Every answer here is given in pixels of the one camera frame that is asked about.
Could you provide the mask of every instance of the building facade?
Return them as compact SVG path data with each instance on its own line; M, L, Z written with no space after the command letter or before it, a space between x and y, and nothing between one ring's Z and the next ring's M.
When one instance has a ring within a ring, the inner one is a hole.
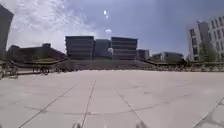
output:
M93 46L93 59L112 59L109 48L111 48L110 40L96 39Z
M111 37L113 48L113 59L115 60L134 60L138 39Z
M51 44L46 43L40 47L20 48L12 45L6 53L8 60L15 62L34 62L37 60L62 60L66 55L58 50L51 48Z
M75 60L91 60L93 57L93 36L66 36L67 56Z
M224 14L208 20L210 43L217 53L217 59L224 59Z
M152 55L152 60L163 63L178 63L183 60L183 54L175 52L162 52Z
M138 49L137 50L137 60L148 60L150 57L149 55L149 50L144 50L144 49Z
M200 61L199 50L201 43L210 45L208 31L209 27L206 22L196 22L187 28L190 61Z
M0 60L5 58L8 34L13 13L0 4Z

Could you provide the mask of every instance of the white cloud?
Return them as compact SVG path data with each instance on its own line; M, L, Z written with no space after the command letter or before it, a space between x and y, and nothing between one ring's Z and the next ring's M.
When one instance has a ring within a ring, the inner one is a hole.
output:
M16 10L16 0L0 0L0 4L13 13Z
M105 32L106 32L107 34L110 34L110 33L112 33L112 30L107 29Z
M49 42L65 51L65 36L97 36L94 24L85 24L85 15L68 10L66 4L64 0L18 0L8 44L27 47Z

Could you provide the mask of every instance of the sky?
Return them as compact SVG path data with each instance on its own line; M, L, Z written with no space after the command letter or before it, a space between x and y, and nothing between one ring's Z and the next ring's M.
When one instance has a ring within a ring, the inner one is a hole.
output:
M65 52L65 36L139 39L139 48L188 54L186 28L224 13L223 0L0 0L15 16L8 45L51 43Z

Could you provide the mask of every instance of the tree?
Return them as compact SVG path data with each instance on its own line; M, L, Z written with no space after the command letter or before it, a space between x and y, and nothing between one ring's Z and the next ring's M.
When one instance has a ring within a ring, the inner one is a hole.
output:
M217 54L209 43L201 43L199 45L199 58L201 62L214 62Z

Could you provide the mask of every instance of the paved plaza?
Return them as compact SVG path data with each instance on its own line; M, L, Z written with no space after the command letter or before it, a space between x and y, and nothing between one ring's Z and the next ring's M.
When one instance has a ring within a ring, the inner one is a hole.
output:
M0 81L3 128L223 128L224 74L80 71Z

